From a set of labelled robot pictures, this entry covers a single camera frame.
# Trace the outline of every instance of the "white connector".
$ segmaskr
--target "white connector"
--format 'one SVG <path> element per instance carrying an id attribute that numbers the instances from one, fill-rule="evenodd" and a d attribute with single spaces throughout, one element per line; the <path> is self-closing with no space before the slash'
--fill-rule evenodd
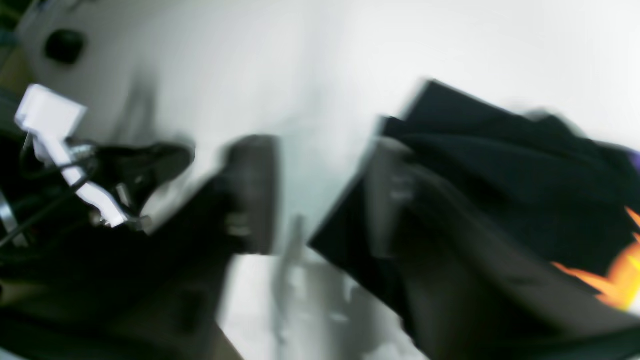
<path id="1" fill-rule="evenodd" d="M 15 114 L 15 122 L 23 131 L 34 136 L 34 148 L 40 161 L 63 167 L 76 161 L 66 139 L 76 130 L 85 112 L 84 106 L 42 85 L 31 85 Z M 70 186 L 87 176 L 81 167 L 65 168 L 61 173 Z M 111 227 L 129 219 L 113 196 L 95 183 L 86 183 L 76 194 L 97 208 Z"/>

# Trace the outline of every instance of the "orange flame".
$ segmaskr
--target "orange flame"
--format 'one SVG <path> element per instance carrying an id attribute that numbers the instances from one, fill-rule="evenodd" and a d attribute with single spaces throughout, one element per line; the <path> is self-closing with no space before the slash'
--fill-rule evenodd
<path id="1" fill-rule="evenodd" d="M 640 216 L 626 208 L 631 219 L 640 226 Z M 634 233 L 636 241 L 625 248 L 609 268 L 607 277 L 552 263 L 564 273 L 575 276 L 600 291 L 597 299 L 618 309 L 628 309 L 640 290 L 640 235 Z"/>

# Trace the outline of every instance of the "black cable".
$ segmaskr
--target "black cable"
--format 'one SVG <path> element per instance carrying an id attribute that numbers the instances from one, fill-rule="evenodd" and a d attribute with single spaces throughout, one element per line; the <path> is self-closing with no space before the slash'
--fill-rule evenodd
<path id="1" fill-rule="evenodd" d="M 91 161 L 93 161 L 93 158 L 88 158 L 88 159 L 82 159 L 79 161 L 75 161 L 73 163 L 70 164 L 66 164 L 66 165 L 62 165 L 62 166 L 58 166 L 58 167 L 50 167 L 50 168 L 45 168 L 41 171 L 38 172 L 28 172 L 27 170 L 25 170 L 25 166 L 24 163 L 26 161 L 27 155 L 28 155 L 28 151 L 33 148 L 33 136 L 31 134 L 27 134 L 27 138 L 24 141 L 24 145 L 22 146 L 22 149 L 20 150 L 20 156 L 19 156 L 19 170 L 20 170 L 20 175 L 22 177 L 24 177 L 27 180 L 36 180 L 36 179 L 40 179 L 41 177 L 45 177 L 45 176 L 49 176 L 49 175 L 53 175 L 53 174 L 57 174 L 58 172 L 61 172 L 62 170 L 65 170 L 67 168 L 70 167 L 80 167 L 80 166 L 85 166 L 88 163 L 90 163 Z"/>
<path id="2" fill-rule="evenodd" d="M 87 176 L 85 176 L 83 179 L 80 179 L 80 180 L 76 181 L 76 183 L 73 184 L 69 188 L 69 190 L 67 190 L 67 193 L 65 193 L 65 194 L 61 195 L 60 197 L 58 197 L 56 200 L 54 200 L 52 203 L 50 203 L 46 208 L 40 210 L 35 215 L 31 216 L 29 219 L 27 219 L 26 221 L 21 223 L 20 226 L 18 226 L 17 228 L 12 230 L 10 233 L 8 233 L 2 240 L 0 240 L 0 248 L 4 247 L 7 243 L 9 243 L 11 240 L 13 240 L 19 234 L 22 234 L 29 227 L 33 226 L 37 222 L 39 222 L 42 219 L 44 219 L 47 215 L 52 213 L 58 206 L 62 205 L 65 201 L 71 199 L 73 196 L 76 196 L 76 191 L 78 191 L 86 183 L 91 181 L 92 177 L 95 175 L 95 173 L 97 171 L 97 165 L 96 165 L 95 162 L 92 165 L 93 166 L 90 166 L 90 168 L 91 168 L 90 173 Z"/>

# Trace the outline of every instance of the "black cloth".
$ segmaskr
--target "black cloth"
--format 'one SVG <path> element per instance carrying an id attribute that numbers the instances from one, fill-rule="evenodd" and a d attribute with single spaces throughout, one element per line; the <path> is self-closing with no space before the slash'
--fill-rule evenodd
<path id="1" fill-rule="evenodd" d="M 382 135 L 545 261 L 606 275 L 634 241 L 625 206 L 640 212 L 640 177 L 627 152 L 577 136 L 556 116 L 528 119 L 432 81 Z M 411 334 L 401 277 L 369 248 L 362 186 L 353 182 L 310 246 L 403 317 Z"/>

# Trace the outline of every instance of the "purple fabric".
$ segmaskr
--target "purple fabric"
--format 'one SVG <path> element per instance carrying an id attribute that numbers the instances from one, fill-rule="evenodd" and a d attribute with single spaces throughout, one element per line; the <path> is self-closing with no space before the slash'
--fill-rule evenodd
<path id="1" fill-rule="evenodd" d="M 640 172 L 640 153 L 631 152 L 629 154 L 629 158 L 631 160 L 631 164 L 633 164 L 633 166 L 636 168 L 636 170 L 638 170 Z"/>

